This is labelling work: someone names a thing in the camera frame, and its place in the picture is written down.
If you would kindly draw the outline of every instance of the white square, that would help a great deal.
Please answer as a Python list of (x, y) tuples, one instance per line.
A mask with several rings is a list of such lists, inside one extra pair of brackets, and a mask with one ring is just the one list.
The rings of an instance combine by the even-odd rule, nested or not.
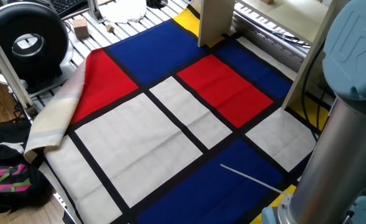
[(315, 146), (311, 131), (281, 109), (252, 128), (246, 136), (287, 171), (291, 171)]
[(144, 94), (76, 133), (130, 207), (202, 155)]
[(68, 136), (64, 137), (57, 150), (49, 149), (51, 147), (45, 150), (46, 158), (75, 202), (83, 222), (106, 224), (122, 215)]
[(208, 148), (212, 148), (231, 130), (219, 121), (173, 77), (150, 90)]

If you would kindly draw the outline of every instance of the yellow patch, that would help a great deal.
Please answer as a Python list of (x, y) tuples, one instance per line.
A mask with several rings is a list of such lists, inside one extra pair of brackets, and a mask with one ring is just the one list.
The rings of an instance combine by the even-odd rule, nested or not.
[[(184, 29), (191, 31), (196, 37), (199, 37), (199, 19), (189, 9), (184, 9), (183, 12), (173, 19)], [(221, 40), (224, 40), (224, 37), (220, 36), (215, 41), (209, 43), (208, 46), (213, 47)]]
[[(310, 99), (307, 96), (304, 96), (304, 104), (306, 106), (306, 112), (308, 115), (309, 122), (316, 127), (317, 126), (317, 109), (318, 104), (314, 102), (312, 99)], [(292, 110), (294, 110), (296, 113), (298, 113), (300, 116), (302, 116), (304, 119), (306, 118), (304, 116), (303, 112), (303, 105), (301, 104), (301, 98), (296, 100), (292, 105), (290, 106)], [(319, 110), (319, 129), (322, 131), (324, 129), (324, 125), (327, 120), (329, 112), (327, 109), (323, 108), (321, 106)]]
[[(293, 194), (295, 192), (296, 186), (291, 185), (286, 190), (284, 190), (287, 194)], [(277, 207), (281, 200), (284, 198), (283, 194), (280, 194), (270, 205), (269, 207)], [(258, 215), (250, 224), (262, 224), (262, 214)]]

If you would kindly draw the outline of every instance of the keyboard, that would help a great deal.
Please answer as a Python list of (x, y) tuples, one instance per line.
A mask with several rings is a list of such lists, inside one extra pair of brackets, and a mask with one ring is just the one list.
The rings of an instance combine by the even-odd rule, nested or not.
[(60, 16), (66, 16), (82, 5), (87, 5), (87, 0), (49, 0), (52, 9)]

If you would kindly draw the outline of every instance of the metal cylinder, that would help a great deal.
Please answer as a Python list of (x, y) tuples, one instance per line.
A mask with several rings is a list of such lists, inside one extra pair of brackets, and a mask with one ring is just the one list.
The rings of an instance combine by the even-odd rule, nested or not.
[(339, 223), (365, 185), (366, 115), (339, 100), (289, 203), (289, 213), (298, 224)]

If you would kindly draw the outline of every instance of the metal pole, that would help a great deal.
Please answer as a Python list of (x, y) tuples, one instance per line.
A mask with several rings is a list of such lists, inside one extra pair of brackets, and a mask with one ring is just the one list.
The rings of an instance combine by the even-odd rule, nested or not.
[(7, 59), (6, 54), (4, 54), (2, 47), (0, 46), (0, 71), (4, 75), (7, 83), (16, 94), (18, 101), (21, 103), (25, 110), (33, 110), (34, 104), (29, 97), (27, 91), (22, 86), (20, 78), (17, 76), (16, 71), (14, 71), (10, 61)]
[(88, 0), (89, 15), (97, 22), (104, 22), (103, 16), (100, 13), (97, 0)]
[(366, 186), (366, 115), (339, 100), (288, 205), (286, 223), (335, 224)]

